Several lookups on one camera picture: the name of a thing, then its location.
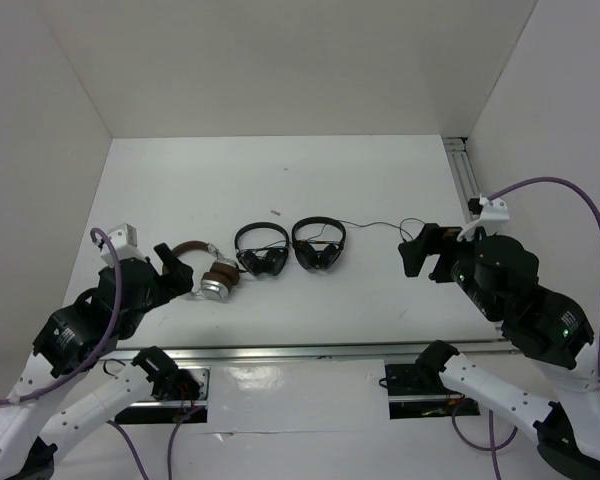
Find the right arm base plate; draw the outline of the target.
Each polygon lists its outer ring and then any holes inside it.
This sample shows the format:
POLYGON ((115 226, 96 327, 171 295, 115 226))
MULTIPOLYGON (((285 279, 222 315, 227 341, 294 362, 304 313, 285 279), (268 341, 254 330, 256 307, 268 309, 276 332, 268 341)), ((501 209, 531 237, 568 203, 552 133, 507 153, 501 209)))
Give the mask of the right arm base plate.
POLYGON ((415 364, 386 364, 378 384, 387 391, 391 419, 479 415, 474 400, 465 400, 462 394, 441 385, 427 384, 415 364))

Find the brown silver headphones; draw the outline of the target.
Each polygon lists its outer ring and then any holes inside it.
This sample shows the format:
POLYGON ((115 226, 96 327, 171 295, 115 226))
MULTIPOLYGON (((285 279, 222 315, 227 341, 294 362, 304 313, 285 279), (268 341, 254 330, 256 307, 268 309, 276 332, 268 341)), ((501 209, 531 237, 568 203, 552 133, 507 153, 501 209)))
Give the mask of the brown silver headphones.
POLYGON ((176 257, 193 251, 204 251, 215 260, 202 275, 198 292, 207 300, 224 301, 239 284, 240 269, 238 264, 225 257, 212 243, 191 240, 183 242, 172 249, 176 257))

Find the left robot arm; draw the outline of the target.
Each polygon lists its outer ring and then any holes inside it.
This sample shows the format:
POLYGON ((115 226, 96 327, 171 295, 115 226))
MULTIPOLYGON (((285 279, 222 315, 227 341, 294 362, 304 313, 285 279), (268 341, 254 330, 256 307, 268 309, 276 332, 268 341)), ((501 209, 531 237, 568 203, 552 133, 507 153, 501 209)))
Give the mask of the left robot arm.
POLYGON ((192 268, 166 244, 155 251, 161 271, 142 256, 120 258, 100 271, 96 287, 49 317, 0 407, 0 479, 50 478, 56 463, 135 402, 197 399, 194 378, 152 346, 91 393, 66 402, 100 359, 135 333, 147 313, 192 290, 192 268))

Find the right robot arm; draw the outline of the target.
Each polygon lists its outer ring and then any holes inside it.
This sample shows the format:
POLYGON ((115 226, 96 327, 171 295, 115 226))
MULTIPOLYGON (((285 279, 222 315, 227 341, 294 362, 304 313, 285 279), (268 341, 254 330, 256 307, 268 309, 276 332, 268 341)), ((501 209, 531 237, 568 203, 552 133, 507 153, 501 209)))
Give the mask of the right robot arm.
POLYGON ((430 280, 454 283, 522 360, 534 366, 554 396, 534 395, 477 366, 442 340, 416 360, 416 379, 428 392, 461 393, 513 424, 555 471, 569 479, 600 479, 598 345, 584 310, 540 285, 539 260, 509 236, 478 234, 436 223, 399 245, 407 277, 437 259, 430 280))

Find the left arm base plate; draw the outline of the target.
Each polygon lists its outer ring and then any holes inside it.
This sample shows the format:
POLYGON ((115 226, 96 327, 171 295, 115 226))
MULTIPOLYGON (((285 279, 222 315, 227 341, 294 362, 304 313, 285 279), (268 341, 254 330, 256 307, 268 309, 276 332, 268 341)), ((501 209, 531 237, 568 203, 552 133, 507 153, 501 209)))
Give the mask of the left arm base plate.
POLYGON ((120 425, 175 425, 187 413, 185 424, 204 424, 208 419, 210 368, 184 368, 191 377, 181 381, 165 398, 147 399, 132 403, 118 413, 114 421, 120 425))

